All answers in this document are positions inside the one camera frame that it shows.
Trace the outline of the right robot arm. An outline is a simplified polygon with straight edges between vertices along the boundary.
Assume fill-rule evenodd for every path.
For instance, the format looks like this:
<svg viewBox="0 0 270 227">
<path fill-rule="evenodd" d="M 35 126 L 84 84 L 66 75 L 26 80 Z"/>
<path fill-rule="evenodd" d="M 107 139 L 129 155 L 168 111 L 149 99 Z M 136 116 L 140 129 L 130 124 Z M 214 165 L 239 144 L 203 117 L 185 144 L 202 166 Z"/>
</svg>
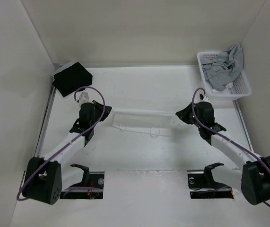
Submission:
<svg viewBox="0 0 270 227">
<path fill-rule="evenodd" d="M 238 168 L 228 170 L 220 162 L 210 164 L 202 174 L 190 176 L 193 189 L 227 186 L 239 190 L 252 205 L 266 204 L 270 200 L 270 156 L 262 157 L 233 141 L 226 128 L 215 121 L 214 109 L 209 102 L 191 102 L 170 120 L 172 128 L 185 130 L 189 125 L 196 126 L 200 137 Z"/>
</svg>

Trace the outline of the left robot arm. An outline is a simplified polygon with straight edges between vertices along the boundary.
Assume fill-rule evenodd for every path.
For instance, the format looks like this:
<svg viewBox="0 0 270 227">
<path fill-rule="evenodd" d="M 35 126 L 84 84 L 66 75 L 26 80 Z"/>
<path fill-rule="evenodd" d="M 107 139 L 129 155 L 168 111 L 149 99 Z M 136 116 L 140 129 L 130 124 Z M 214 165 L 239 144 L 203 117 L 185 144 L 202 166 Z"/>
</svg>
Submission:
<svg viewBox="0 0 270 227">
<path fill-rule="evenodd" d="M 43 157 L 29 160 L 24 184 L 17 195 L 53 205 L 72 191 L 84 190 L 89 195 L 102 192 L 102 186 L 91 179 L 87 166 L 69 164 L 69 160 L 90 142 L 94 127 L 104 121 L 111 110 L 111 106 L 97 101 L 81 104 L 79 117 L 67 137 Z"/>
</svg>

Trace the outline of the folded black tank top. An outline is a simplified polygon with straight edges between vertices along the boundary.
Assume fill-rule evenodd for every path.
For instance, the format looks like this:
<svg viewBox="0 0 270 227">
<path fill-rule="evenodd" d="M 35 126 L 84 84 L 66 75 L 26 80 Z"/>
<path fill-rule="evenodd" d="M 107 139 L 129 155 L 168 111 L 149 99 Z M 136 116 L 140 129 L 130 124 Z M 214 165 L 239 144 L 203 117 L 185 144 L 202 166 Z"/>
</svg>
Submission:
<svg viewBox="0 0 270 227">
<path fill-rule="evenodd" d="M 93 82 L 93 75 L 88 72 L 79 62 L 76 62 L 54 75 L 52 85 L 63 97 L 75 92 L 83 86 L 90 86 Z"/>
</svg>

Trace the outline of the grey tank top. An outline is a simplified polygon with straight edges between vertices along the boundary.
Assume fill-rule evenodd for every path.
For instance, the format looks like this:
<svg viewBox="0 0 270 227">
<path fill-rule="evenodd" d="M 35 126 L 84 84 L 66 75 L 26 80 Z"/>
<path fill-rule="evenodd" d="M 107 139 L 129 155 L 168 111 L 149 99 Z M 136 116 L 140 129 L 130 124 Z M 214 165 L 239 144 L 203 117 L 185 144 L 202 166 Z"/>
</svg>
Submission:
<svg viewBox="0 0 270 227">
<path fill-rule="evenodd" d="M 215 90 L 223 92 L 243 70 L 243 50 L 240 44 L 235 44 L 213 59 L 201 59 L 200 62 L 206 80 Z"/>
</svg>

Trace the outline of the white folded tank top underneath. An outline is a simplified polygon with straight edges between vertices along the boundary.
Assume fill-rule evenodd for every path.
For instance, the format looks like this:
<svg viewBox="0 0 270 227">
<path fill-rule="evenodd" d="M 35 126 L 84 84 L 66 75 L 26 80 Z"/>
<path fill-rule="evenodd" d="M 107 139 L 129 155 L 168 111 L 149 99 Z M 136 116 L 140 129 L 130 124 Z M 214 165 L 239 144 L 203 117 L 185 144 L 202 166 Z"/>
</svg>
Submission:
<svg viewBox="0 0 270 227">
<path fill-rule="evenodd" d="M 65 69 L 71 67 L 71 66 L 74 65 L 74 64 L 75 64 L 75 62 L 70 61 L 70 62 L 68 62 L 68 63 L 62 65 L 62 66 L 61 66 L 60 68 L 58 68 L 55 72 L 52 73 L 52 76 L 54 77 L 54 75 L 56 75 L 57 73 L 62 72 L 63 70 L 65 70 Z"/>
</svg>

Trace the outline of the white plastic basket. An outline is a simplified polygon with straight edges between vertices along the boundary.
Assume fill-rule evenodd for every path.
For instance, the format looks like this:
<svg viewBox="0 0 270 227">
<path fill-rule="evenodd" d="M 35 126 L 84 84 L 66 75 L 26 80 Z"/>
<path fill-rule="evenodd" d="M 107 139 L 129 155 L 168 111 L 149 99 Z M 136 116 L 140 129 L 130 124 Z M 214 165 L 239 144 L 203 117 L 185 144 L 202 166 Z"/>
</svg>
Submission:
<svg viewBox="0 0 270 227">
<path fill-rule="evenodd" d="M 197 53 L 201 81 L 207 96 L 212 102 L 234 101 L 241 97 L 250 96 L 252 90 L 244 70 L 242 70 L 240 75 L 233 81 L 232 87 L 229 88 L 226 92 L 213 92 L 213 86 L 205 79 L 201 61 L 212 60 L 220 53 L 221 51 L 206 51 Z"/>
</svg>

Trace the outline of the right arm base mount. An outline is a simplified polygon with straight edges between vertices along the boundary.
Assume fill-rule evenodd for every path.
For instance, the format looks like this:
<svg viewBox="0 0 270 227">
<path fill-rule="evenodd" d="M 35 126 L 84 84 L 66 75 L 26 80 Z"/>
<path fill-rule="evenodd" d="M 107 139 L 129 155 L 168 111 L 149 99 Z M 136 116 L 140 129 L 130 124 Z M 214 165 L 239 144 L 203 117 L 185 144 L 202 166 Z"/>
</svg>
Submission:
<svg viewBox="0 0 270 227">
<path fill-rule="evenodd" d="M 187 172 L 188 187 L 191 199 L 233 199 L 234 194 L 230 186 L 216 182 L 212 170 L 223 166 L 214 163 L 204 167 L 203 170 L 190 170 Z"/>
</svg>

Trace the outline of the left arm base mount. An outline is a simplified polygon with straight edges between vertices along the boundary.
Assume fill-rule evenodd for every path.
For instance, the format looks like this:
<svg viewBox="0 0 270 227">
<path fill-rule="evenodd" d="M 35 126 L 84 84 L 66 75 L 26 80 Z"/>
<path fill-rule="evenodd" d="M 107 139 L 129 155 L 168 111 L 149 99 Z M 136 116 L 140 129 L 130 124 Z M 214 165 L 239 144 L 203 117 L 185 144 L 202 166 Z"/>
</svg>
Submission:
<svg viewBox="0 0 270 227">
<path fill-rule="evenodd" d="M 104 197 L 105 172 L 91 172 L 89 167 L 72 164 L 62 176 L 60 198 L 100 200 Z"/>
</svg>

